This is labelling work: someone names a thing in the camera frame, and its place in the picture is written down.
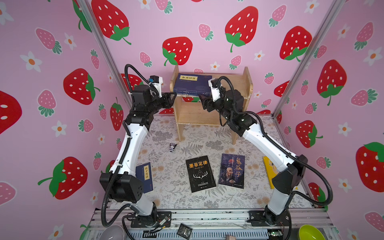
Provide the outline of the right aluminium corner post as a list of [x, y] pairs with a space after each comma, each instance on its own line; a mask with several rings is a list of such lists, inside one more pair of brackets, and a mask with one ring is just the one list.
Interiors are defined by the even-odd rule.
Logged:
[[279, 101], [279, 104], [277, 105], [274, 113], [272, 114], [272, 117], [274, 120], [277, 119], [278, 113], [282, 110], [283, 106], [285, 105], [288, 97], [292, 93], [292, 91], [295, 88], [295, 85], [297, 84], [298, 80], [306, 70], [307, 64], [311, 61], [313, 54], [315, 50], [317, 49], [318, 45], [322, 42], [324, 37], [327, 35], [327, 32], [329, 31], [330, 27], [332, 26], [333, 22], [337, 18], [339, 12], [343, 8], [346, 1], [343, 0], [335, 0], [332, 2], [329, 10], [327, 11], [323, 21], [321, 22], [316, 34], [313, 36], [313, 40], [309, 45], [308, 50], [306, 51], [304, 57], [302, 58], [301, 62], [299, 63], [298, 67], [296, 68], [292, 78], [290, 79], [290, 82], [283, 94], [283, 97]]

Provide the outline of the left aluminium corner post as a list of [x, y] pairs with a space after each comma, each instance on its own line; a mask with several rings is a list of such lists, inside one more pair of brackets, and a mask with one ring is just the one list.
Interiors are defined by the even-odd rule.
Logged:
[[128, 108], [128, 111], [132, 107], [132, 99], [131, 96], [127, 90], [126, 85], [124, 84], [123, 78], [120, 74], [120, 71], [118, 70], [117, 64], [114, 61], [114, 58], [111, 54], [111, 51], [109, 47], [107, 46], [107, 43], [104, 39], [104, 35], [102, 34], [102, 31], [100, 30], [100, 26], [97, 23], [96, 17], [92, 11], [91, 8], [91, 2], [90, 1], [85, 1], [85, 0], [79, 0], [78, 3], [80, 4], [83, 14], [86, 18], [86, 21], [88, 22], [93, 35], [95, 36], [95, 39], [103, 53], [103, 56], [107, 62], [107, 65], [115, 79], [115, 83], [117, 87], [120, 90], [120, 93], [122, 94], [124, 98], [124, 106]]

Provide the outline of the Kuromi toy figurine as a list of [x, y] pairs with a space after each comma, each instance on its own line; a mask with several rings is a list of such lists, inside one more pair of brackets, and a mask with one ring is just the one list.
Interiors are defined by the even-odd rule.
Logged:
[[173, 153], [174, 152], [174, 150], [175, 150], [175, 148], [176, 148], [176, 146], [177, 146], [177, 144], [170, 144], [170, 146], [169, 146], [169, 151], [171, 152], [171, 153]]

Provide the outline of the grey bowl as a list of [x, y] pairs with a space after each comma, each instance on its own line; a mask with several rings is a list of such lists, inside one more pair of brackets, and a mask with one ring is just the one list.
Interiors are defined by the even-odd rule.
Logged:
[[126, 233], [123, 227], [112, 225], [106, 228], [100, 235], [99, 240], [125, 240]]

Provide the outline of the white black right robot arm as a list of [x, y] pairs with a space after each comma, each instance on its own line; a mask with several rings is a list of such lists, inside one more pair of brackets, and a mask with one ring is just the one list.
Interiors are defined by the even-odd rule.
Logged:
[[271, 138], [265, 132], [263, 122], [257, 114], [243, 112], [239, 103], [244, 98], [239, 91], [213, 93], [210, 96], [199, 95], [199, 98], [204, 110], [218, 112], [234, 133], [262, 151], [279, 171], [272, 179], [273, 194], [262, 217], [268, 225], [277, 225], [286, 218], [294, 188], [300, 183], [306, 170], [298, 161], [303, 160], [306, 164], [308, 160], [304, 156], [296, 156]]

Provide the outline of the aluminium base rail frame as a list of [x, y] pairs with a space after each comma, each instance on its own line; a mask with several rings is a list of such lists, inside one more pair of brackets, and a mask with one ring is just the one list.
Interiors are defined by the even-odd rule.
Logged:
[[185, 240], [177, 235], [180, 224], [192, 228], [190, 240], [297, 240], [303, 225], [312, 225], [324, 235], [326, 240], [339, 240], [338, 230], [323, 209], [290, 209], [290, 214], [275, 226], [262, 222], [262, 211], [248, 209], [208, 209], [208, 210], [160, 210], [159, 218], [169, 216], [164, 229], [146, 227], [133, 217], [133, 212], [125, 210], [113, 225], [123, 227], [130, 235], [127, 240]]

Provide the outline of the yellow cartoon cover book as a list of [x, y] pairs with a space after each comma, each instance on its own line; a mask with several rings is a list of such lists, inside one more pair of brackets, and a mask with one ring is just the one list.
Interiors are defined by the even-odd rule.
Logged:
[[273, 162], [266, 156], [263, 157], [263, 161], [266, 167], [267, 177], [269, 180], [269, 184], [271, 189], [274, 189], [275, 186], [273, 184], [273, 178], [279, 173], [276, 166], [273, 164]]

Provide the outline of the lime green bowl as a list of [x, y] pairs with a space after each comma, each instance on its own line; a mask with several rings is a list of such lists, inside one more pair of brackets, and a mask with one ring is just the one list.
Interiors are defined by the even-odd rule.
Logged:
[[312, 225], [303, 225], [299, 229], [300, 240], [325, 240], [324, 235]]

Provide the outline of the small black electronic module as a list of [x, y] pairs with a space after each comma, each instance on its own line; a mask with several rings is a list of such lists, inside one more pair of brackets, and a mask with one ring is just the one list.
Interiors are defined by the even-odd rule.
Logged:
[[180, 224], [177, 235], [186, 239], [186, 240], [189, 240], [192, 236], [192, 231], [193, 231], [193, 229], [188, 227], [187, 225]]

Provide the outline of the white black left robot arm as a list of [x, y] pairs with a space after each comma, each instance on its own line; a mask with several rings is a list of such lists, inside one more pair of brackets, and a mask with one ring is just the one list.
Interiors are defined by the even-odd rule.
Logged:
[[[105, 227], [126, 209], [132, 209], [139, 217], [154, 219], [157, 214], [155, 203], [143, 193], [143, 183], [136, 177], [136, 165], [141, 146], [149, 132], [154, 115], [161, 109], [173, 106], [177, 93], [161, 93], [155, 85], [140, 85], [130, 92], [133, 106], [123, 121], [125, 138], [123, 146], [111, 169], [101, 174], [100, 183], [105, 190], [101, 213]], [[106, 211], [109, 200], [124, 203], [110, 221]]]

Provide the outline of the navy book behind left arm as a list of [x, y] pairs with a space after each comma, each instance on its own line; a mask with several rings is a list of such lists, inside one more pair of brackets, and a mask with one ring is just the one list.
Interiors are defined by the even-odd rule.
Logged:
[[136, 166], [136, 178], [143, 183], [144, 194], [154, 190], [151, 163]]

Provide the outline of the navy book yellow label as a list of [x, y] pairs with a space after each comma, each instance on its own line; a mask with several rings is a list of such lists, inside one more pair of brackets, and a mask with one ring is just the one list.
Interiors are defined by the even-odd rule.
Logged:
[[188, 90], [183, 88], [174, 88], [173, 92], [177, 93], [177, 95], [181, 96], [195, 96], [198, 97], [199, 95], [209, 96], [211, 93], [211, 89], [203, 89], [203, 90]]

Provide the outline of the dark old man book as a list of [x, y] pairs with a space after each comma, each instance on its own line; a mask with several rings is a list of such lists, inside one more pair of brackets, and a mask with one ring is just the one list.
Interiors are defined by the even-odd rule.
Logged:
[[244, 189], [245, 156], [222, 154], [219, 184]]

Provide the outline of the black antler cover book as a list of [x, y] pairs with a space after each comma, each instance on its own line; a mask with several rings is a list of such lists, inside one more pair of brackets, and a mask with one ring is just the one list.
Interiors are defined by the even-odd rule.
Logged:
[[216, 187], [208, 156], [186, 160], [192, 193]]

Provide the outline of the aluminium corner post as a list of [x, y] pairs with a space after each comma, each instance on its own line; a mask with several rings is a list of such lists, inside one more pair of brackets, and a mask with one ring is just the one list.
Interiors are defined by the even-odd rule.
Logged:
[[124, 106], [128, 108], [128, 111], [132, 107], [132, 99], [131, 96], [127, 90], [126, 85], [124, 84], [123, 78], [120, 74], [120, 71], [118, 70], [117, 64], [114, 61], [114, 58], [111, 54], [111, 51], [109, 47], [107, 46], [107, 43], [104, 39], [104, 35], [102, 34], [102, 31], [100, 30], [100, 26], [97, 23], [96, 17], [92, 11], [91, 8], [91, 2], [90, 1], [85, 1], [85, 0], [79, 0], [78, 3], [80, 4], [83, 14], [86, 18], [86, 21], [88, 22], [93, 35], [95, 36], [95, 39], [103, 53], [103, 56], [107, 62], [107, 65], [115, 79], [115, 83], [117, 87], [120, 90], [120, 93], [122, 94], [124, 98]]
[[315, 50], [317, 49], [318, 45], [322, 42], [324, 37], [327, 35], [327, 32], [329, 31], [330, 27], [332, 26], [333, 22], [337, 18], [339, 12], [343, 8], [346, 1], [343, 0], [335, 0], [332, 2], [329, 10], [327, 11], [323, 21], [321, 22], [316, 34], [313, 36], [313, 40], [309, 45], [308, 50], [306, 51], [304, 57], [302, 58], [301, 62], [299, 63], [298, 67], [296, 68], [292, 78], [290, 79], [290, 82], [283, 94], [283, 97], [279, 101], [279, 104], [277, 105], [274, 113], [272, 114], [272, 117], [274, 120], [277, 119], [278, 113], [282, 110], [283, 106], [285, 105], [288, 97], [292, 93], [292, 91], [295, 88], [295, 85], [297, 84], [298, 80], [306, 70], [307, 64], [311, 61], [313, 54]]

